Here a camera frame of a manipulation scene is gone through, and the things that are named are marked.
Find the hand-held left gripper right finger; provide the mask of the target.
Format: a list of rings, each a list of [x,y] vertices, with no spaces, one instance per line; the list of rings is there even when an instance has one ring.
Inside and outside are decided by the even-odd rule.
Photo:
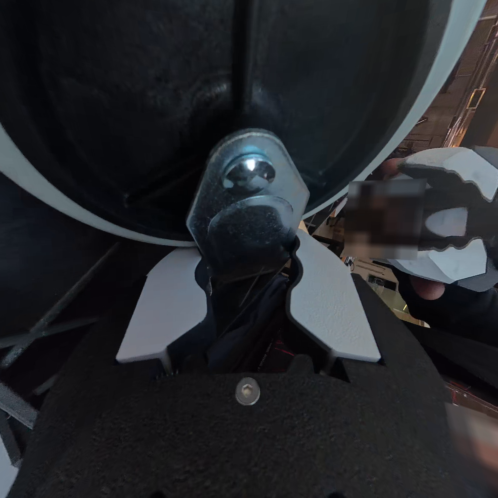
[[[291,259],[297,276],[286,298],[290,321],[333,358],[378,362],[381,354],[351,271],[306,231]]]

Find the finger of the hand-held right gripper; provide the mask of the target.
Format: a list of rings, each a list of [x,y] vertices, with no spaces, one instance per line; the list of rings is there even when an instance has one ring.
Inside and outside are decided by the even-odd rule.
[[[497,168],[471,149],[427,149],[403,159],[397,168],[426,181],[426,210],[497,210]]]
[[[476,292],[497,284],[497,268],[481,238],[473,238],[463,246],[447,244],[441,249],[444,241],[447,239],[439,234],[421,233],[413,259],[390,258],[389,264],[411,276]]]

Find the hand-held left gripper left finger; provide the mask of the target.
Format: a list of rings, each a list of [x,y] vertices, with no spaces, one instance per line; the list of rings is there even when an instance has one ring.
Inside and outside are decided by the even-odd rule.
[[[115,359],[183,364],[212,342],[207,265],[197,248],[177,248],[147,275]]]

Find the grey caster wheel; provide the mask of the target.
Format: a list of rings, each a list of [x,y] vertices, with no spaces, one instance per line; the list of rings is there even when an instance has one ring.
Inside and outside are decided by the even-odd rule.
[[[309,216],[415,126],[486,1],[1,1],[1,171],[60,212],[154,244],[211,150],[285,146]]]

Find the person's right hand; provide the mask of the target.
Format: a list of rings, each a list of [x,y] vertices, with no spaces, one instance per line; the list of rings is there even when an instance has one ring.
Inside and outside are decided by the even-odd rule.
[[[409,313],[431,328],[497,347],[497,289],[476,292],[392,269]]]

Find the dark cloth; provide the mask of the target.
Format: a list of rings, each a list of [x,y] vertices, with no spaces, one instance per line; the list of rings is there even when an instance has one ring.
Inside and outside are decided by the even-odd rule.
[[[209,374],[258,371],[267,347],[285,323],[288,277],[278,274],[205,353]]]

